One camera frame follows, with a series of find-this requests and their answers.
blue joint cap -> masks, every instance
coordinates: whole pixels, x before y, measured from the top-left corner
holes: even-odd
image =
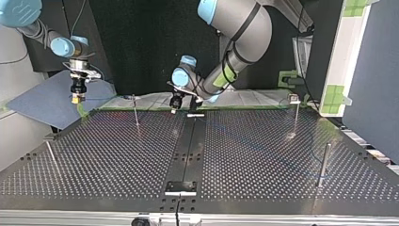
[[[41,0],[0,0],[0,24],[23,27],[33,24],[41,14]]]
[[[80,43],[84,43],[85,45],[88,45],[88,39],[86,39],[85,37],[71,36],[71,40],[76,40],[76,41],[79,41]]]
[[[66,38],[56,38],[50,44],[53,53],[60,57],[72,57],[75,52],[74,44]]]
[[[190,80],[189,80],[190,78],[188,76],[189,75],[185,70],[183,70],[181,68],[177,68],[173,72],[172,82],[177,87],[185,87],[190,82]]]
[[[217,0],[200,0],[198,14],[207,24],[215,17]]]
[[[213,97],[211,97],[211,99],[208,100],[208,102],[210,103],[215,103],[217,101],[217,99],[219,99],[220,95],[215,95]]]
[[[194,68],[197,67],[197,60],[192,56],[182,56],[180,62],[193,66]]]

perforated metal table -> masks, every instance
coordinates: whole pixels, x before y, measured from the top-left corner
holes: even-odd
[[[138,117],[96,112],[51,143],[56,161],[45,144],[21,157],[0,173],[0,209],[399,217],[398,176],[311,109]],[[165,196],[171,181],[197,196]]]

metal rod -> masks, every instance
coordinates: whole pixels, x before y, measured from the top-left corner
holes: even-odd
[[[300,106],[300,103],[296,105],[295,123],[296,123],[296,122],[297,122],[297,120],[298,120],[298,115],[299,115],[299,106]]]
[[[323,186],[323,182],[326,179],[326,171],[327,171],[327,165],[328,165],[328,159],[329,159],[329,153],[330,152],[331,152],[331,144],[328,143],[326,145],[325,154],[324,154],[324,157],[323,157],[322,168],[320,168],[320,175],[319,175],[319,178],[317,180],[317,187],[322,187]]]
[[[138,122],[137,109],[136,109],[137,104],[136,104],[136,97],[134,94],[132,95],[132,99],[133,99],[133,108],[135,109],[136,125],[138,126],[140,125],[140,123]]]
[[[53,149],[51,148],[50,142],[46,141],[46,145],[47,145],[47,148],[50,151],[51,158],[53,159],[53,161],[56,161],[56,157],[54,156]]]

black backdrop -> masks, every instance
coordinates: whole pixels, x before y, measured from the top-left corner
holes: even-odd
[[[166,84],[181,55],[198,59],[207,75],[219,62],[219,37],[197,14],[199,0],[90,1],[119,95],[171,91]],[[240,73],[238,89],[276,89],[279,72],[295,70],[297,31],[266,8],[273,37],[264,57]]]
[[[218,63],[215,30],[197,14],[199,0],[91,0],[119,95],[171,90],[182,55],[208,74]]]

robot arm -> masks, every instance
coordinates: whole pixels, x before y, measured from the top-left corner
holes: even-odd
[[[0,0],[0,24],[16,28],[30,39],[51,48],[53,53],[70,59],[69,69],[73,84],[72,102],[85,100],[85,82],[90,79],[88,40],[82,37],[67,39],[48,28],[40,19],[41,0]]]
[[[207,24],[229,37],[233,47],[205,80],[194,73],[197,61],[191,56],[182,57],[172,75],[172,85],[178,90],[170,103],[174,109],[180,108],[181,101],[176,99],[184,96],[182,92],[194,92],[198,102],[217,96],[246,66],[261,59],[271,40],[270,16],[255,0],[201,0],[198,13]]]

